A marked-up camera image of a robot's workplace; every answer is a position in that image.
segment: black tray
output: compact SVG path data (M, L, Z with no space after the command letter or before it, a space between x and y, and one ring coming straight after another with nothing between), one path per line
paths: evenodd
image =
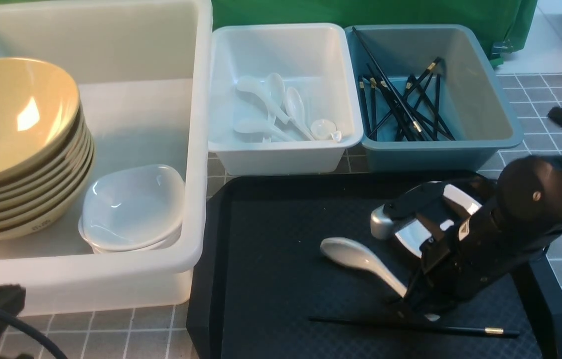
M518 339L414 334L311 323L307 316L380 316L393 292L369 273L322 257L323 238L374 250L399 277L392 251L370 235L370 212L420 182L475 174L253 177L208 202L187 328L200 359L562 358L562 291L546 259L519 268L448 325L503 327Z

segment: stack of bowls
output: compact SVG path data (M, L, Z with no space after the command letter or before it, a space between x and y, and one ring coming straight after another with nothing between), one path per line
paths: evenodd
M170 166L111 173L87 191L78 229L96 254L170 247L181 234L184 193Z
M0 239L60 218L85 188L94 153L71 75L34 59L0 58Z

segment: white dish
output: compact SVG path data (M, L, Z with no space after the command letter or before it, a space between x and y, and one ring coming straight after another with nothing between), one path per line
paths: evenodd
M84 235L90 245L114 252L158 243L181 227L184 191L179 172L166 165L110 173L84 198Z

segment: black cable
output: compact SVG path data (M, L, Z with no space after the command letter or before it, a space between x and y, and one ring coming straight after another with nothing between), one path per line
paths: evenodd
M39 330L31 327L30 325L24 323L23 321L15 318L9 313L0 309L0 321L12 326L13 328L19 330L20 332L33 338L35 341L40 343L48 352L53 355L56 359L68 359L67 356L60 350L60 348L55 345L48 337L42 334Z

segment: bowl rim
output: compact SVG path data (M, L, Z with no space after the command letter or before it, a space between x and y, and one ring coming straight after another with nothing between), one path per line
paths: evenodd
M112 252L128 252L128 251L133 251L139 248L144 248L144 247L148 247L150 245L153 245L155 243L160 242L163 239L166 239L169 235L172 235L174 232L176 232L178 230L178 228L180 228L183 225L183 215L185 213L185 208L184 208L184 202L185 202L185 189L186 189L186 183L183 180L183 177L181 177L181 173L179 173L179 171L175 170L174 168L172 168L171 166L168 165L164 165L164 164L151 164L151 165L147 165L147 166L139 166L139 167L135 167L135 168L129 168L126 170L121 170L121 171L117 171L117 172L113 172L113 173L108 173L108 175L105 175L103 177L98 178L96 181L93 182L93 184L91 186L88 187L87 193L85 195L84 198L84 204L82 207L82 213L81 213L81 217L83 218L84 215L87 213L87 206L88 206L88 198L91 197L90 194L93 191L94 187L99 183L99 181L107 178L107 177L112 177L115 175L119 175L121 173L125 173L125 172L131 172L131 171L137 171L137 170L141 170L141 169L148 169L148 168L161 168L164 170L167 170L167 172L171 173L174 179L174 184L176 186L175 191L177 191L178 193L181 194L181 203L179 204L179 211L174 212L174 214L176 214L176 216L174 218L172 218L171 221L171 225L168 226L167 228L165 228L165 230L163 230L162 232L160 232L160 234L156 235L154 238L147 240L147 241L142 241L138 244L133 244L133 245L112 245L111 243L101 243L100 241L98 241L97 238L93 238L92 236L88 236L88 231L86 227L83 227L83 231L86 237L88 237L88 244L91 246L96 246L99 249L103 249L103 250L109 250Z
M71 88L75 93L75 98L68 105L67 112L66 112L67 114L70 114L69 116L71 120L67 121L64 127L60 129L60 131L55 135L55 137L51 139L51 141L48 141L46 144L44 144L44 146L39 148L37 152L33 153L30 157L24 159L23 161L17 164L14 164L13 166L1 169L0 170L0 182L1 182L7 180L10 177L18 177L22 173L25 173L26 170L30 170L36 164L43 162L44 159L46 159L51 155L51 153L55 152L55 150L58 148L58 146L61 145L63 140L67 137L68 133L72 129L72 125L76 121L78 112L80 111L81 108L81 101L80 101L80 88L78 87L78 84L75 81L75 79L73 79L71 74L68 73L66 70L64 70L64 68L57 66L56 64L49 63L48 61L43 61L40 59L29 58L29 57L0 57L0 62L39 63L42 64L43 66L49 66L51 68L55 68L55 70L58 70L64 73L64 75L66 75L67 79L70 80Z

